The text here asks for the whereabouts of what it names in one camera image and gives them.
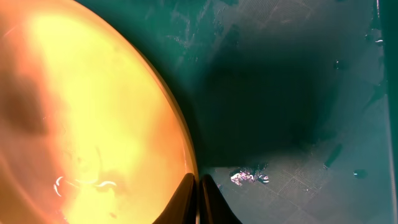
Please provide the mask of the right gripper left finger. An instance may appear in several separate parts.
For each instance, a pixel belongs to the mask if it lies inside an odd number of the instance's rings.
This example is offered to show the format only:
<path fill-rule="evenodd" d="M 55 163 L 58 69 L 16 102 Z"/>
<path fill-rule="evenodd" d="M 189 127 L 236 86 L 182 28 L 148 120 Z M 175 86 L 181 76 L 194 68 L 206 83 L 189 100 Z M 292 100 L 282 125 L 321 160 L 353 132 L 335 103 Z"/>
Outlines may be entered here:
<path fill-rule="evenodd" d="M 187 173 L 153 224 L 196 224 L 196 215 L 197 183 L 194 174 Z"/>

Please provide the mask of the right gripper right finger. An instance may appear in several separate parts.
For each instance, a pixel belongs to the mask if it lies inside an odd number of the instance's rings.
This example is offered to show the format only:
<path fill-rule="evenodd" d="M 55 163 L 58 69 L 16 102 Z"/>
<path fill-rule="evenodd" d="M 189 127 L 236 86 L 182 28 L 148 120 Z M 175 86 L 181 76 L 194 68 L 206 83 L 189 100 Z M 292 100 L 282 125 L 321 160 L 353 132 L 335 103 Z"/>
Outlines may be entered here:
<path fill-rule="evenodd" d="M 209 174 L 199 182 L 199 214 L 201 224 L 242 224 Z"/>

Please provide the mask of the yellow-green plate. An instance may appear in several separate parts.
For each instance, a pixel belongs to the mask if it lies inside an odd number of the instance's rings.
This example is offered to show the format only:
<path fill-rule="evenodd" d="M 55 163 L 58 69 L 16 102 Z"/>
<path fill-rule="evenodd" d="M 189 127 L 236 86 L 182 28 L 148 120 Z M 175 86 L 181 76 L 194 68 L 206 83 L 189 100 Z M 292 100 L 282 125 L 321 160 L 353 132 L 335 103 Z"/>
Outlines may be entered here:
<path fill-rule="evenodd" d="M 153 223 L 192 141 L 157 70 L 75 1 L 1 2 L 1 222 Z"/>

